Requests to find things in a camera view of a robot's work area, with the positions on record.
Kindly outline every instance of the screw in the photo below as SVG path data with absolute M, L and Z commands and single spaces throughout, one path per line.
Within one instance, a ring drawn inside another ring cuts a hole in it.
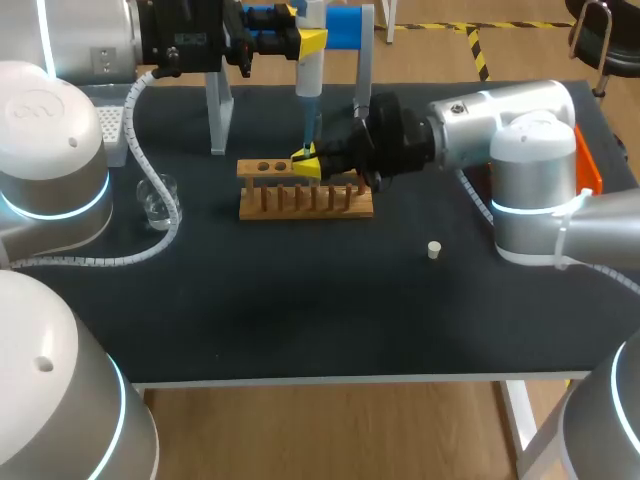
M 167 48 L 167 58 L 169 58 L 169 60 L 174 60 L 174 59 L 177 60 L 179 57 L 180 57 L 180 54 L 176 47 Z

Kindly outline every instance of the wooden floor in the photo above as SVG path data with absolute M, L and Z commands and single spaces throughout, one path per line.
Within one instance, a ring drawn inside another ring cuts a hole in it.
M 398 6 L 400 24 L 571 20 L 558 0 L 399 0 Z M 567 35 L 567 29 L 486 29 L 479 37 L 493 80 L 593 84 L 595 72 L 568 59 Z M 380 32 L 375 82 L 478 80 L 466 35 L 398 31 L 392 46 L 382 38 Z M 355 54 L 328 52 L 325 83 L 353 82 L 355 62 Z M 250 80 L 233 70 L 230 77 L 234 84 L 295 82 L 293 64 L 277 58 L 256 59 Z M 640 81 L 610 82 L 603 109 L 636 175 L 639 107 Z M 541 423 L 564 383 L 527 387 Z M 147 401 L 160 435 L 160 480 L 515 478 L 502 403 L 490 383 L 162 390 L 149 392 Z M 548 478 L 566 477 L 558 466 Z

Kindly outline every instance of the glowing blue ring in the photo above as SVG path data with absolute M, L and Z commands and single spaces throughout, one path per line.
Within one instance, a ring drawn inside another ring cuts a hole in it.
M 59 215 L 38 215 L 37 213 L 27 212 L 26 210 L 22 210 L 21 208 L 18 208 L 14 204 L 12 204 L 7 199 L 7 197 L 4 196 L 4 194 L 2 194 L 2 198 L 4 199 L 4 201 L 7 203 L 7 205 L 11 210 L 13 210 L 18 215 L 22 215 L 23 217 L 33 218 L 34 220 L 63 220 L 65 218 L 71 218 L 71 217 L 80 215 L 81 213 L 84 213 L 87 210 L 89 210 L 91 207 L 93 207 L 104 196 L 108 186 L 109 186 L 109 173 L 107 172 L 107 179 L 105 180 L 104 185 L 102 186 L 102 190 L 100 190 L 100 193 L 96 195 L 96 198 L 91 200 L 82 208 L 79 208 L 69 213 L 61 213 Z
M 497 204 L 495 200 L 491 200 L 491 205 L 493 206 L 493 208 L 495 208 L 499 212 L 512 213 L 514 215 L 546 215 L 549 213 L 555 213 L 556 210 L 564 206 L 564 205 L 558 205 L 556 207 L 548 207 L 548 208 L 511 208 L 511 207 L 503 207 L 502 205 Z
M 102 473 L 102 470 L 104 470 L 104 467 L 107 465 L 107 462 L 111 458 L 111 455 L 113 455 L 113 451 L 115 450 L 116 445 L 118 444 L 118 440 L 120 439 L 120 434 L 122 433 L 122 427 L 124 426 L 124 414 L 127 404 L 127 397 L 124 389 L 124 380 L 122 379 L 122 374 L 120 373 L 120 369 L 116 365 L 116 362 L 114 362 L 113 358 L 111 358 L 109 355 L 107 356 L 109 357 L 109 360 L 111 360 L 111 363 L 113 363 L 113 368 L 118 375 L 118 383 L 120 384 L 120 415 L 118 416 L 116 431 L 113 434 L 113 438 L 111 439 L 111 443 L 109 444 L 107 451 L 104 452 L 102 460 L 100 460 L 100 463 L 87 480 L 96 480 L 96 478 L 98 478 L 98 475 Z
M 611 365 L 611 396 L 613 397 L 613 406 L 615 407 L 616 413 L 618 414 L 618 420 L 620 420 L 622 429 L 624 430 L 624 433 L 627 434 L 627 437 L 629 438 L 631 445 L 633 445 L 636 449 L 636 452 L 640 454 L 640 440 L 638 440 L 638 437 L 634 433 L 633 428 L 631 428 L 631 424 L 629 423 L 629 420 L 627 419 L 627 416 L 622 409 L 622 402 L 620 402 L 620 393 L 618 392 L 618 360 L 620 359 L 620 353 L 622 353 L 622 349 L 624 348 L 624 346 L 624 343 L 620 345 L 620 348 L 616 352 L 616 356 L 613 357 L 613 363 Z

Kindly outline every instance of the wooden peg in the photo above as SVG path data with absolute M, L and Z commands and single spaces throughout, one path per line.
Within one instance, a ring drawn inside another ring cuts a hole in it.
M 367 184 L 364 183 L 364 177 L 358 175 L 358 195 L 364 195 L 367 191 Z
M 296 184 L 296 211 L 300 210 L 300 202 L 302 201 L 302 186 L 298 183 Z
M 333 205 L 336 201 L 336 187 L 329 185 L 329 211 L 333 210 Z
M 269 191 L 267 190 L 266 185 L 262 185 L 260 187 L 260 206 L 262 207 L 262 211 L 267 211 L 267 196 L 269 195 Z
M 318 202 L 318 187 L 315 185 L 311 186 L 311 210 L 315 210 Z
M 347 183 L 347 188 L 344 191 L 344 209 L 349 210 L 351 206 L 351 184 Z
M 247 177 L 247 181 L 246 181 L 246 187 L 247 187 L 247 196 L 249 197 L 249 200 L 251 200 L 253 202 L 253 177 Z
M 284 185 L 278 184 L 278 210 L 284 210 Z

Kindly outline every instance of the wooden test tube rack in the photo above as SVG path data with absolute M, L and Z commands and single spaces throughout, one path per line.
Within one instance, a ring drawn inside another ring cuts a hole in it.
M 294 187 L 255 185 L 255 179 L 296 177 L 291 160 L 238 160 L 237 175 L 245 179 L 240 220 L 309 220 L 373 217 L 371 190 L 355 171 L 347 185 Z

